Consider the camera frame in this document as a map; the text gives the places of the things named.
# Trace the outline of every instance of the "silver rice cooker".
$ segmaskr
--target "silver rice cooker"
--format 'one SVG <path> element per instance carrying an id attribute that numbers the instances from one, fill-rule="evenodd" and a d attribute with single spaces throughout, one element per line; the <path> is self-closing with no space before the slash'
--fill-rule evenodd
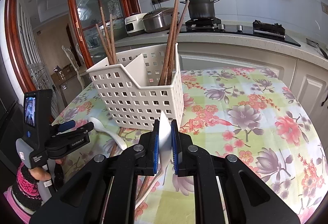
<path id="1" fill-rule="evenodd" d="M 142 17 L 145 16 L 146 13 L 137 13 L 131 15 L 130 17 L 125 18 L 125 29 L 128 36 L 135 36 L 145 33 L 143 24 L 142 24 Z"/>
<path id="2" fill-rule="evenodd" d="M 142 18 L 145 31 L 152 33 L 168 30 L 171 25 L 172 14 L 173 7 L 161 7 L 157 10 L 148 12 Z"/>

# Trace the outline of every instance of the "door handle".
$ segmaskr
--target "door handle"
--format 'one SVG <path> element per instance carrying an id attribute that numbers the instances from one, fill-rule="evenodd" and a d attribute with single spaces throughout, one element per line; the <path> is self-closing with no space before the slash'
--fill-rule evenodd
<path id="1" fill-rule="evenodd" d="M 80 41 L 82 42 L 83 38 L 82 38 L 82 34 L 81 34 L 81 30 L 80 30 L 80 26 L 79 26 L 78 22 L 75 22 L 75 26 L 76 26 L 77 34 L 79 35 Z"/>

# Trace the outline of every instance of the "silver screw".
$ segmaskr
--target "silver screw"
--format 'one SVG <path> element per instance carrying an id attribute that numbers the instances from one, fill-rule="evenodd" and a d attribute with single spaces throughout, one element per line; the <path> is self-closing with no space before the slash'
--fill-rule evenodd
<path id="1" fill-rule="evenodd" d="M 237 161 L 237 157 L 235 155 L 227 155 L 227 159 L 230 162 L 236 162 Z"/>
<path id="2" fill-rule="evenodd" d="M 104 159 L 105 159 L 105 158 L 104 158 L 103 155 L 96 155 L 96 156 L 93 158 L 93 160 L 94 160 L 95 162 L 97 162 L 97 163 L 102 162 Z"/>
<path id="3" fill-rule="evenodd" d="M 196 152 L 198 150 L 198 147 L 196 145 L 190 145 L 188 146 L 188 150 L 190 152 Z"/>
<path id="4" fill-rule="evenodd" d="M 140 151 L 143 150 L 143 145 L 135 145 L 135 146 L 133 147 L 133 150 L 134 150 L 134 151 L 137 151 L 137 152 L 140 152 Z"/>

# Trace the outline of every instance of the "gas stove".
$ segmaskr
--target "gas stove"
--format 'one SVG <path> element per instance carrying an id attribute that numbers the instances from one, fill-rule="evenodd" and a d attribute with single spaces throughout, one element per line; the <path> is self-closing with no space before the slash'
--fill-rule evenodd
<path id="1" fill-rule="evenodd" d="M 260 38 L 268 38 L 284 43 L 289 43 L 300 47 L 301 45 L 285 34 L 285 29 L 278 23 L 268 24 L 262 23 L 259 20 L 253 22 L 253 27 L 243 25 L 225 25 L 221 23 L 218 18 L 202 19 L 202 20 L 188 20 L 186 25 L 180 30 L 180 33 L 193 32 L 215 32 L 215 33 L 230 33 L 230 34 L 244 34 L 256 36 Z"/>

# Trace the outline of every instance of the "device screen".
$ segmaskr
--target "device screen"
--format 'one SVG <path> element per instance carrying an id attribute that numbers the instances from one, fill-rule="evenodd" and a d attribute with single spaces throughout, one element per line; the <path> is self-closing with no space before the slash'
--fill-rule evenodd
<path id="1" fill-rule="evenodd" d="M 25 98 L 25 123 L 35 128 L 35 97 Z"/>

